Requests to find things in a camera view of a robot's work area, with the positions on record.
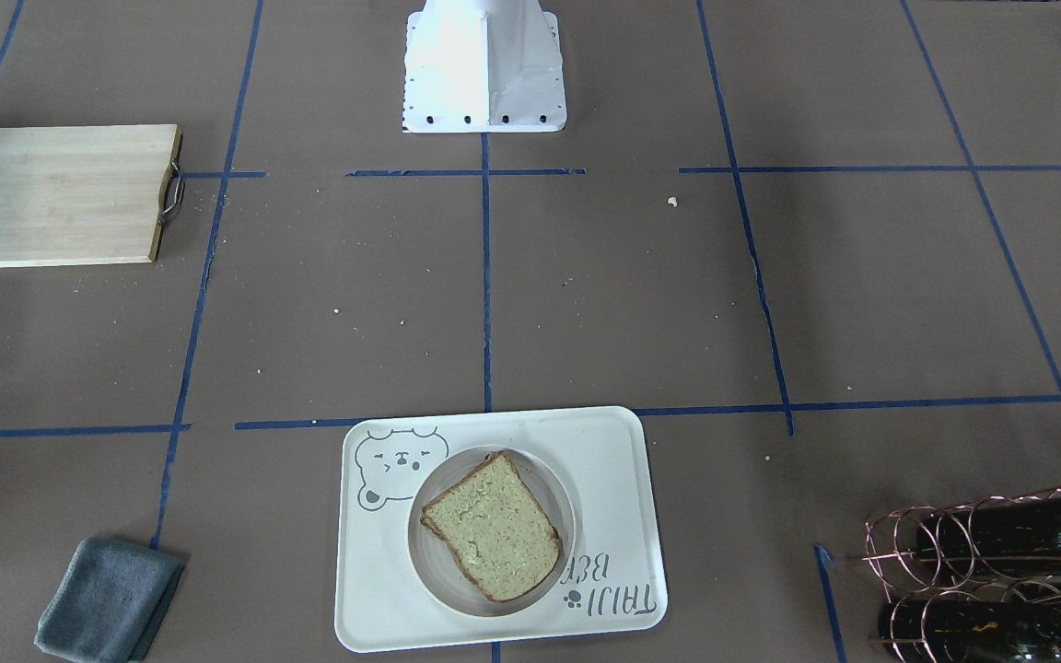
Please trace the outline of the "bread slice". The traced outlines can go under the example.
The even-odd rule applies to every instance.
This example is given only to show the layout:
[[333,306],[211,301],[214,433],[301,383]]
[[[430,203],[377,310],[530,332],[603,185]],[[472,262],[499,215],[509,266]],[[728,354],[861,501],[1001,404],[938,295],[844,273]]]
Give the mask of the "bread slice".
[[422,528],[424,528],[428,533],[431,534],[431,536],[434,536],[435,538],[437,538],[439,542],[441,542],[447,553],[449,553],[450,555],[456,554],[453,545],[451,545],[451,540],[446,537],[443,529],[441,528],[441,526],[435,523],[433,518],[427,514],[422,514],[420,519],[418,519],[418,521],[420,521],[420,525],[422,526]]
[[490,603],[522,599],[563,557],[563,539],[509,450],[488,454],[422,506],[422,514],[441,526],[460,575]]

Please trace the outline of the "white round plate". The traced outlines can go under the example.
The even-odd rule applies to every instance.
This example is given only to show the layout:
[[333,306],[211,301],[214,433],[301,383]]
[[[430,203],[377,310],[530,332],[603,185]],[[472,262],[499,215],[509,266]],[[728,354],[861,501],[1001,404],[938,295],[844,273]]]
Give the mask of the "white round plate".
[[[547,575],[546,582],[536,590],[509,603],[495,604],[484,599],[476,588],[469,585],[460,575],[458,566],[447,553],[441,542],[431,536],[420,525],[420,511],[431,499],[441,494],[447,487],[457,483],[464,474],[475,469],[488,454],[495,450],[509,450],[522,479],[530,487],[534,496],[542,504],[549,520],[557,528],[563,539],[563,557],[556,563],[554,571]],[[412,504],[408,516],[407,546],[410,563],[414,568],[418,580],[424,585],[427,592],[434,600],[443,607],[467,614],[472,617],[497,618],[512,616],[526,611],[530,605],[538,603],[547,595],[553,585],[563,575],[567,559],[576,549],[578,534],[577,510],[566,490],[563,482],[556,471],[542,459],[532,456],[526,450],[509,448],[468,448],[451,453],[447,460],[432,470],[422,483]]]

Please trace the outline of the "cream bear serving tray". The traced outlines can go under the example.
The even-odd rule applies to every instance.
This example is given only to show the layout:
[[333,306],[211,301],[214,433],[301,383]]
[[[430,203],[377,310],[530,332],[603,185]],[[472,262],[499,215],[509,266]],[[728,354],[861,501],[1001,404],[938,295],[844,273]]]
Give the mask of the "cream bear serving tray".
[[[451,453],[468,448],[526,450],[556,471],[577,510],[563,575],[512,616],[443,607],[410,563],[418,490]],[[362,421],[343,441],[338,511],[333,629],[351,651],[645,630],[669,603],[645,433],[623,407]]]

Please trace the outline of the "grey folded cloth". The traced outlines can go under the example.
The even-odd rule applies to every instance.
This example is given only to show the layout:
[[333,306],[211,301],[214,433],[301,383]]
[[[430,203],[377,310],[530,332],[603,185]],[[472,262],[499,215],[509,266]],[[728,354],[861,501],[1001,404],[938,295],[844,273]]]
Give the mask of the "grey folded cloth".
[[143,662],[184,570],[177,555],[85,538],[38,621],[34,645],[71,662]]

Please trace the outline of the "wooden cutting board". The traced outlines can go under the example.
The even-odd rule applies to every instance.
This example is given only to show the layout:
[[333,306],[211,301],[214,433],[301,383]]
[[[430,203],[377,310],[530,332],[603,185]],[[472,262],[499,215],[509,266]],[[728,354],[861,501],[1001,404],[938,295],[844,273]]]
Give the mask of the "wooden cutting board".
[[176,124],[0,127],[0,268],[147,263],[184,184]]

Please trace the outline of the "dark green wine bottle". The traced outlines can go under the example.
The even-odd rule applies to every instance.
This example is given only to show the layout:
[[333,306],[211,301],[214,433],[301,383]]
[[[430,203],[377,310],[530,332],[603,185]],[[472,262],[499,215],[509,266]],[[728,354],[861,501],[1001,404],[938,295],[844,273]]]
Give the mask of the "dark green wine bottle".
[[917,530],[916,554],[957,576],[1061,576],[1061,496],[936,513]]

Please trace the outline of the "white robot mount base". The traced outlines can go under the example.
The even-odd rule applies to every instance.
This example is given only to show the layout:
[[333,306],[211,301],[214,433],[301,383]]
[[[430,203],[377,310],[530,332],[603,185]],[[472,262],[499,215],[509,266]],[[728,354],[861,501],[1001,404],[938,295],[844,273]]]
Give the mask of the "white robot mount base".
[[405,29],[402,130],[566,129],[559,21],[539,1],[427,1]]

